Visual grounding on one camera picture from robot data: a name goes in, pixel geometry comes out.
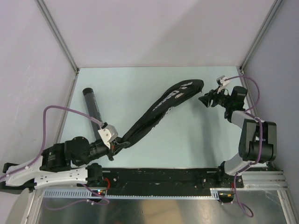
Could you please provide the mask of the black racket bag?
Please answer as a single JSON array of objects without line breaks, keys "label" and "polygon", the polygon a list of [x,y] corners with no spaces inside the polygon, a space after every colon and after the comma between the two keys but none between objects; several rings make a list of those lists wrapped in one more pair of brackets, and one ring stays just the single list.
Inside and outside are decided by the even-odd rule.
[{"label": "black racket bag", "polygon": [[173,108],[196,94],[204,87],[201,79],[189,79],[181,81],[166,92],[136,121],[136,123],[124,134],[116,139],[115,150],[121,151],[129,148],[145,137],[162,118]]}]

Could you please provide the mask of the black shuttlecock tube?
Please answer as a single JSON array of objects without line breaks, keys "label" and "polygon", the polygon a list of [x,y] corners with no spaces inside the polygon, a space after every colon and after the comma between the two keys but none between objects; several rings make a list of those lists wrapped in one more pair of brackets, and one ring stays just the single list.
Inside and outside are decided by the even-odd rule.
[{"label": "black shuttlecock tube", "polygon": [[[82,91],[84,99],[85,99],[85,104],[88,110],[88,114],[90,117],[93,117],[95,119],[97,119],[98,121],[102,122],[102,117],[101,114],[99,112],[99,108],[96,102],[96,98],[94,95],[94,91],[92,88],[85,88]],[[101,139],[98,130],[100,128],[100,126],[94,122],[91,122],[92,125],[92,129],[93,129],[93,133],[94,133],[94,137],[96,140]]]}]

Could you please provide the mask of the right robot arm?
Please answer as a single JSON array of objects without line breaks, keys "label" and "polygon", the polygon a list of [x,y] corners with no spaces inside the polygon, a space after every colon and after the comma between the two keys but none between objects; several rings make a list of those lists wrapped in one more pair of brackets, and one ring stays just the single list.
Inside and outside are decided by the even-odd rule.
[{"label": "right robot arm", "polygon": [[206,107],[217,105],[225,108],[224,119],[241,129],[238,153],[223,163],[223,171],[216,175],[217,184],[227,187],[233,181],[233,175],[256,164],[273,161],[277,153],[277,125],[274,122],[261,120],[245,112],[244,100],[247,89],[235,86],[231,94],[217,88],[199,97]]}]

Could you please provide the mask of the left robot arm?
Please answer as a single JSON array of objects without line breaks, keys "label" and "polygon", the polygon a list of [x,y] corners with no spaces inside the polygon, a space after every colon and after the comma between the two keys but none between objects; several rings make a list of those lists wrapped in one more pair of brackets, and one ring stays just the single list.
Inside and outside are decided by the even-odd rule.
[{"label": "left robot arm", "polygon": [[108,148],[102,140],[89,143],[88,139],[79,136],[43,150],[36,161],[25,165],[5,163],[0,190],[20,194],[24,189],[33,191],[54,185],[99,187],[104,177],[102,166],[95,160],[107,156],[112,161],[126,147],[126,142],[118,137],[110,146]]}]

